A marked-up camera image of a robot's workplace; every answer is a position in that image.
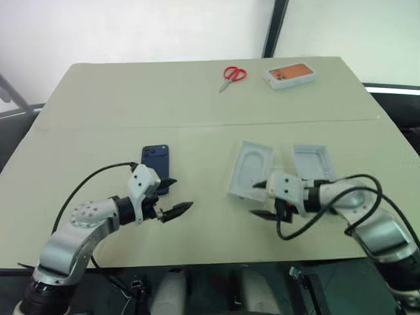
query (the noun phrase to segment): scissors handle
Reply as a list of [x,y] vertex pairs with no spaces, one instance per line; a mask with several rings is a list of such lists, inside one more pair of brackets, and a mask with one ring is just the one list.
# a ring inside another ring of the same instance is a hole
[[227,67],[224,70],[223,76],[226,80],[231,80],[232,82],[237,82],[242,79],[245,79],[247,72],[244,69],[240,69],[235,66]]

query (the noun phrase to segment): beige table surface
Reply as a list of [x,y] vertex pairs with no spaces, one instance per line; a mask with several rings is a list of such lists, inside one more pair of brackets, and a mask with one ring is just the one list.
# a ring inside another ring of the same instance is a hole
[[[305,61],[316,82],[276,91],[265,68]],[[218,94],[227,65],[248,78]],[[248,212],[254,205],[226,195],[243,140],[274,148],[274,165],[295,172],[293,144],[325,144],[339,175],[369,173],[405,212],[417,232],[418,155],[339,58],[77,64],[72,66],[0,175],[0,268],[36,264],[68,194],[94,170],[140,159],[141,148],[168,144],[178,179],[159,201],[194,206],[161,224],[129,224],[104,240],[103,266],[338,259],[364,256],[325,216],[292,241]],[[129,172],[102,173],[76,195],[87,200],[126,196]],[[67,221],[67,211],[62,222]],[[296,218],[296,229],[303,220]]]

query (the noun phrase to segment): gray floor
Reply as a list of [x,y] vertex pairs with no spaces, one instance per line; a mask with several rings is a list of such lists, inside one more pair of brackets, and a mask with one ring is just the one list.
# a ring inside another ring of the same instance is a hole
[[[231,270],[238,264],[194,265],[187,269],[191,274],[192,292],[188,298],[187,314],[208,314],[228,310],[227,289]],[[285,315],[292,315],[283,276],[276,263],[250,264],[251,268],[264,275]],[[151,299],[158,283],[173,267],[129,268],[122,275],[129,284],[132,280],[146,276],[151,283]],[[385,282],[375,267],[366,259],[358,259],[305,268],[317,273],[323,285],[332,314],[391,315],[396,303],[388,292]],[[10,314],[14,305],[22,298],[28,277],[0,278],[0,314]],[[310,295],[304,289],[309,314],[315,314]],[[125,303],[124,296],[110,286],[99,274],[86,274],[73,299],[74,311],[94,310],[95,314],[120,314]],[[126,314],[134,314],[131,305]]]

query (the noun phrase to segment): smartphone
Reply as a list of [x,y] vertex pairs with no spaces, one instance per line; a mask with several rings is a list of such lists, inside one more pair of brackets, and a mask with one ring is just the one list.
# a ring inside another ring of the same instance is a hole
[[[154,169],[159,178],[169,177],[169,147],[166,144],[157,146],[145,146],[142,149],[142,164]],[[169,192],[169,187],[159,189],[158,195],[165,195]]]

